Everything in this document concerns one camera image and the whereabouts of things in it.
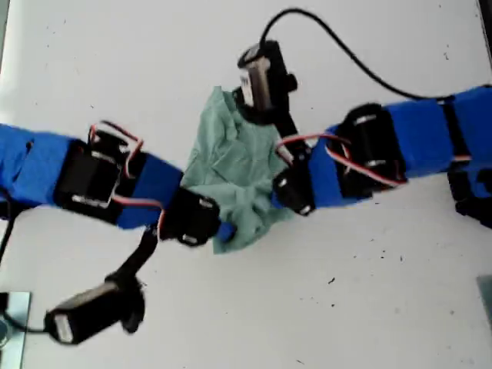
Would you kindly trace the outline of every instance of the white surface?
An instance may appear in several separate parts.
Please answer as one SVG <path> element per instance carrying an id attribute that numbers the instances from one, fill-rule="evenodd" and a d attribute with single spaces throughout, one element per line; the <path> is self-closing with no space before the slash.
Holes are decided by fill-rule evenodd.
<path id="1" fill-rule="evenodd" d="M 12 1 L 0 118 L 80 137 L 114 119 L 184 167 L 212 87 L 238 85 L 238 56 L 289 4 Z M 472 0 L 296 5 L 319 13 L 409 91 L 491 80 Z M 300 81 L 292 110 L 304 132 L 337 123 L 357 104 L 399 99 L 304 19 L 286 18 L 272 36 Z M 26 213 L 0 287 L 33 291 L 30 322 L 40 324 L 45 309 L 99 284 L 140 233 L 52 209 Z M 141 273 L 148 311 L 135 336 L 114 327 L 73 349 L 28 337 L 24 368 L 489 368 L 492 333 L 475 278 L 492 273 L 491 261 L 492 232 L 454 213 L 444 176 L 428 178 L 280 224 L 238 254 L 165 243 Z"/>

